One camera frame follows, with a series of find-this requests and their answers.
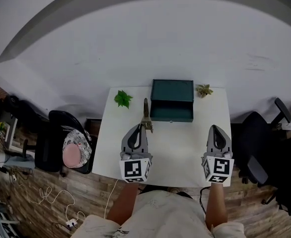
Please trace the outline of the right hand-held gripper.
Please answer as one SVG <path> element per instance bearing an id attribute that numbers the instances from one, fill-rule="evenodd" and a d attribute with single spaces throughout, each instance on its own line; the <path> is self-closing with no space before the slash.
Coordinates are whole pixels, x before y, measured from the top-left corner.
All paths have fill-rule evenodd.
<path id="1" fill-rule="evenodd" d="M 231 139 L 223 129 L 214 124 L 209 130 L 207 151 L 202 157 L 206 182 L 230 184 L 234 165 Z"/>

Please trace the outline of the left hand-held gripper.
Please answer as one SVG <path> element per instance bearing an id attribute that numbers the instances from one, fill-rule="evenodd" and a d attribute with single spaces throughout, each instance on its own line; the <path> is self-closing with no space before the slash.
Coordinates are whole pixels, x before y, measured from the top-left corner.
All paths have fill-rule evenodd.
<path id="1" fill-rule="evenodd" d="M 122 139 L 121 160 L 122 179 L 127 183 L 146 182 L 152 166 L 152 154 L 148 152 L 145 126 L 141 123 L 132 127 Z"/>

